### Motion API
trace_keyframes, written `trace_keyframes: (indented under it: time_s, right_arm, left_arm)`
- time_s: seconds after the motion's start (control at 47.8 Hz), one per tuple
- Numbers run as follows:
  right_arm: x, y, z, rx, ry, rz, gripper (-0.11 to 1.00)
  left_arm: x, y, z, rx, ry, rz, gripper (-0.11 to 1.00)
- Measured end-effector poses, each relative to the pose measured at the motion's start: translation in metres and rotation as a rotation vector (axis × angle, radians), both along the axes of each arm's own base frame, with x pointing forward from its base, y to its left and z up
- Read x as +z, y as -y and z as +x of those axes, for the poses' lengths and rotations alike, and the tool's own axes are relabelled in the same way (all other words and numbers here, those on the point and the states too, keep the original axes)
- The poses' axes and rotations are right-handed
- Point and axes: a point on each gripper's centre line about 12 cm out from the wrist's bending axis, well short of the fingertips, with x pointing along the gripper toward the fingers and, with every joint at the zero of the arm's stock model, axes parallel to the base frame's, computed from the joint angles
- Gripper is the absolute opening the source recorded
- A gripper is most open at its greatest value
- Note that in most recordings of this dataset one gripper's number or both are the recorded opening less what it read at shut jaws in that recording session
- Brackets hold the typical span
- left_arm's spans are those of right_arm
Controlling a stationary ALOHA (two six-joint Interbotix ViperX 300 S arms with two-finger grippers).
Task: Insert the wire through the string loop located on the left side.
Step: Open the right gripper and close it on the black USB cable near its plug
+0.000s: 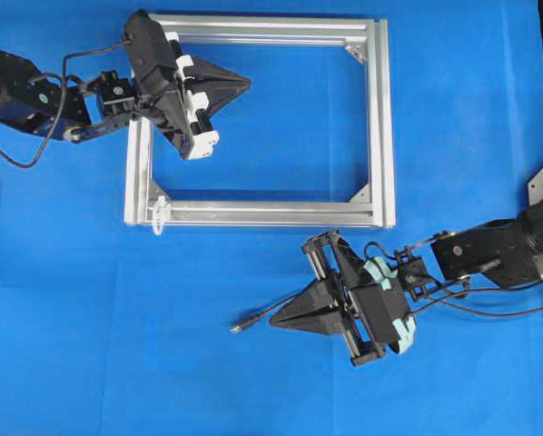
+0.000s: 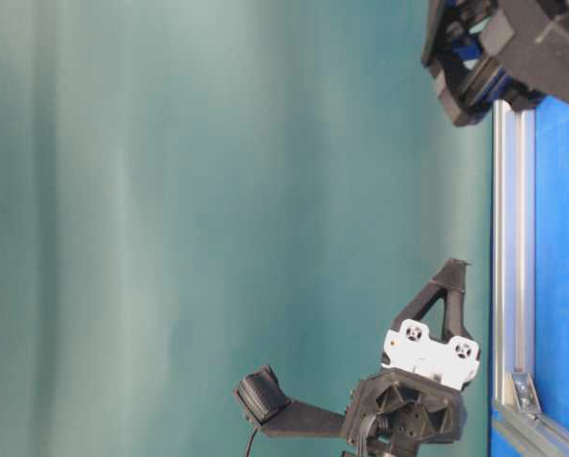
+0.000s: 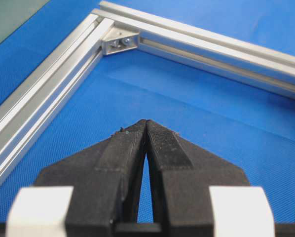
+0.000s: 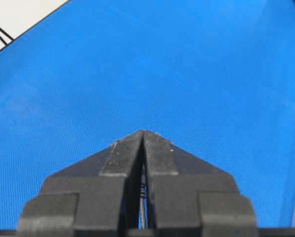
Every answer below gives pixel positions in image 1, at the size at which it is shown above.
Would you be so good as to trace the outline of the black gripper teal tape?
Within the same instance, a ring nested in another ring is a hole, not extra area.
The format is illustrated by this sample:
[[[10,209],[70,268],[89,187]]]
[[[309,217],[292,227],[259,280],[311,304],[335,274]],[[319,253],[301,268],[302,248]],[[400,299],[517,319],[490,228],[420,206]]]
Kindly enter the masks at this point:
[[[316,279],[278,311],[279,318],[270,319],[270,326],[340,335],[355,367],[412,346],[416,321],[383,261],[363,261],[337,231],[311,237],[302,251]]]

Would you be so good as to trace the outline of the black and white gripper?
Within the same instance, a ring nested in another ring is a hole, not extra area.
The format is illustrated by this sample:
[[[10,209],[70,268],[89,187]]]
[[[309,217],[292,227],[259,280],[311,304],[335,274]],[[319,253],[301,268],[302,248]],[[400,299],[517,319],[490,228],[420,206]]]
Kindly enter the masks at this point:
[[[143,95],[144,116],[175,147],[184,160],[212,155],[220,136],[209,117],[251,88],[252,81],[200,57],[177,54],[162,26],[144,10],[133,13],[123,27],[134,79]],[[184,72],[194,68],[203,81],[238,84],[197,84]]]

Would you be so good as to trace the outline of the black image-left robot arm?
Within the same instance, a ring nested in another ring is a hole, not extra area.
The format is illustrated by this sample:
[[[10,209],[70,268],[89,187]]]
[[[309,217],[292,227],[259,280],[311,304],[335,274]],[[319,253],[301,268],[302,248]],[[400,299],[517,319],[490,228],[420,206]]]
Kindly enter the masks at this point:
[[[0,124],[50,140],[79,144],[146,119],[184,160],[212,155],[220,136],[211,118],[251,87],[251,80],[185,54],[144,10],[132,14],[113,49],[124,48],[133,75],[114,70],[90,81],[44,73],[0,51]]]

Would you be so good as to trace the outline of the black image-right robot arm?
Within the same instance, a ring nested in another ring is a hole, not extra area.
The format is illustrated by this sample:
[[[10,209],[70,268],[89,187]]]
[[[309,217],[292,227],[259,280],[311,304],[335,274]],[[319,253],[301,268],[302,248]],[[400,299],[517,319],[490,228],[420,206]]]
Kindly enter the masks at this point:
[[[291,331],[340,335],[353,365],[380,359],[387,351],[406,352],[416,320],[410,302],[462,286],[481,274],[500,290],[513,291],[543,281],[543,200],[514,219],[494,220],[460,233],[428,239],[445,279],[429,275],[410,246],[392,256],[359,257],[337,230],[310,238],[302,247],[314,280],[283,305],[270,325]]]

